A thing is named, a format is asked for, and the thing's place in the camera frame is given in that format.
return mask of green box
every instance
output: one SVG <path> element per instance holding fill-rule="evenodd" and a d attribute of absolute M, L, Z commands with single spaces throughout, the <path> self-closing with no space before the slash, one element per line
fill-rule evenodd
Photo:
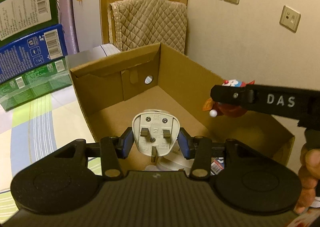
<path fill-rule="evenodd" d="M 58 89 L 72 85 L 65 58 L 37 67 L 0 85 L 5 111 Z"/>
<path fill-rule="evenodd" d="M 0 47 L 59 23 L 59 0 L 0 0 Z"/>

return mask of wall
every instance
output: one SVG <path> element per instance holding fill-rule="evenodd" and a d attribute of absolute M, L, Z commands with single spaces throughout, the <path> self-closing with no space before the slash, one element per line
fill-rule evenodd
<path fill-rule="evenodd" d="M 282 8 L 301 13 L 296 33 L 279 24 Z M 225 79 L 320 89 L 320 0 L 188 0 L 187 55 Z M 288 166 L 300 167 L 303 129 L 280 119 L 296 135 Z"/>

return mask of cardboard box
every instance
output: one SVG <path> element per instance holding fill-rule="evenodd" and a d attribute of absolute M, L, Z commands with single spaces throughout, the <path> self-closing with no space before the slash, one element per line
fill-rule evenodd
<path fill-rule="evenodd" d="M 59 0 L 0 0 L 0 47 L 59 23 Z"/>
<path fill-rule="evenodd" d="M 72 68 L 76 95 L 96 141 L 120 136 L 145 109 L 169 111 L 191 136 L 213 141 L 234 138 L 286 164 L 294 136 L 272 116 L 247 112 L 239 118 L 212 118 L 202 111 L 215 84 L 223 79 L 174 49 L 148 45 Z M 145 78 L 152 76 L 150 84 Z M 133 145 L 124 171 L 144 170 L 151 159 Z"/>
<path fill-rule="evenodd" d="M 8 111 L 71 84 L 68 64 L 63 58 L 1 84 L 0 104 Z"/>
<path fill-rule="evenodd" d="M 61 24 L 24 36 L 0 48 L 0 83 L 67 54 Z"/>

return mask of box flap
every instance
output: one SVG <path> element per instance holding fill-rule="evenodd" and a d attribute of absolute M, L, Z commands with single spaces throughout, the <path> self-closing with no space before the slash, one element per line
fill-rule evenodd
<path fill-rule="evenodd" d="M 79 104 L 87 115 L 127 100 L 158 83 L 160 44 L 104 57 L 70 70 Z M 150 84 L 145 78 L 153 76 Z"/>
<path fill-rule="evenodd" d="M 103 77 L 150 62 L 157 56 L 159 50 L 160 43 L 148 45 L 79 65 L 71 71 L 78 78 L 87 74 Z"/>

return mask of barcode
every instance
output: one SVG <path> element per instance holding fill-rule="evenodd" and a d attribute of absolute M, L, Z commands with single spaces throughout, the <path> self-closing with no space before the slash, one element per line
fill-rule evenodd
<path fill-rule="evenodd" d="M 211 171 L 214 174 L 219 174 L 222 169 L 214 162 L 211 164 Z"/>
<path fill-rule="evenodd" d="M 56 65 L 56 69 L 57 69 L 57 72 L 61 72 L 61 71 L 65 71 L 65 67 L 64 67 L 64 64 L 63 64 L 63 60 L 58 60 L 58 61 L 55 61 L 55 65 Z"/>
<path fill-rule="evenodd" d="M 24 81 L 23 81 L 22 77 L 16 78 L 16 82 L 17 82 L 17 85 L 18 85 L 19 89 L 21 89 L 22 87 L 25 87 L 25 86 L 26 86 L 26 85 L 24 84 Z"/>
<path fill-rule="evenodd" d="M 51 30 L 44 33 L 45 42 L 49 52 L 50 59 L 56 59 L 62 57 L 62 50 L 58 36 L 58 30 Z"/>
<path fill-rule="evenodd" d="M 48 12 L 47 0 L 37 0 L 37 6 L 39 14 Z"/>

